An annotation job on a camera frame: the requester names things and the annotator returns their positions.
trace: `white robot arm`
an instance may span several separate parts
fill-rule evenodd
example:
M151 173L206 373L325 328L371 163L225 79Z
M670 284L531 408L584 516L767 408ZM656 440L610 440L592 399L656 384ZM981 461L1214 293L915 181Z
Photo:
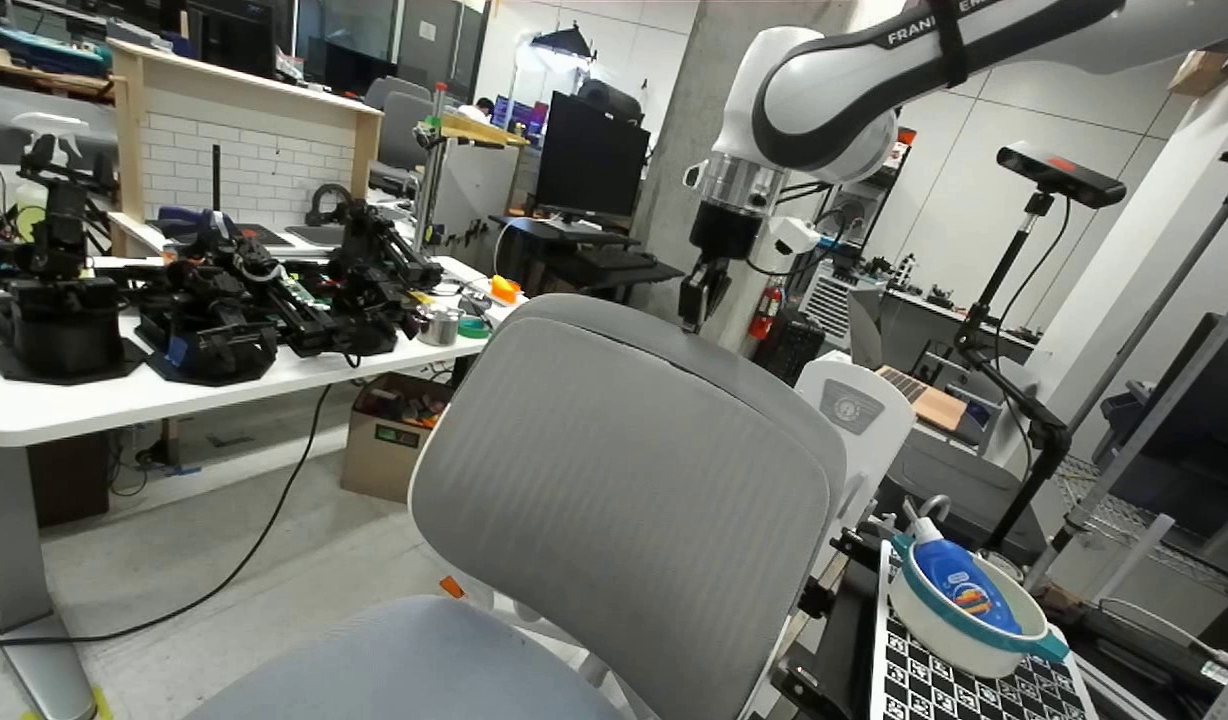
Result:
M682 295L683 320L708 340L743 353L767 276L788 270L804 252L804 229L783 220L766 229L747 211L766 167L862 181L884 163L900 105L1023 50L1112 72L1228 38L1228 0L895 4L889 20L862 32L767 26L743 50L692 229L704 255Z

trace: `cardboard box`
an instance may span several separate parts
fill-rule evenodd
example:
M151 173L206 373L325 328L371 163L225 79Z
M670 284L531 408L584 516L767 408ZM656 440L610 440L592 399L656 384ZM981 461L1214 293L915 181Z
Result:
M454 384L405 374L364 386L348 419L339 489L409 504L416 457L449 399Z

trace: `office chair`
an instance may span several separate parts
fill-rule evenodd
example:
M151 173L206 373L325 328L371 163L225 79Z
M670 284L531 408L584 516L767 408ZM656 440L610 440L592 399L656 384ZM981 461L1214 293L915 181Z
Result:
M665 320L543 295L495 328L432 431L412 519L466 574L587 647L640 715L740 715L884 408L809 399ZM499 617L401 598L225 689L195 720L624 715Z

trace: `gray chair backrest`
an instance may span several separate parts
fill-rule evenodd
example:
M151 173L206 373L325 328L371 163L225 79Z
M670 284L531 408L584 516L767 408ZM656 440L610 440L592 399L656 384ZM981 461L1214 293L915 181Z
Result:
M425 163L425 149L416 142L416 122L429 115L432 91L425 85L382 77L360 96L382 107L382 163L416 167Z
M584 295L520 308L429 440L412 519L670 720L735 715L847 475L747 361Z

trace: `white table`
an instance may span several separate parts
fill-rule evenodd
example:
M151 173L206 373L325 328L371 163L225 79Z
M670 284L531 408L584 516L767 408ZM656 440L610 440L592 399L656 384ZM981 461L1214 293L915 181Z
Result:
M454 278L471 289L490 284L481 270L455 258L440 262ZM169 384L149 364L132 374L75 386L0 374L0 641L64 636L64 618L54 609L46 579L40 523L28 482L32 442L252 404L382 373L420 373L440 361L478 357L481 349L486 340L455 340L449 349L401 340L397 353L364 357L360 367L348 367L346 357L300 361L281 349L278 364L261 380L229 386ZM98 715L94 684L73 647L40 645L3 652L50 720Z

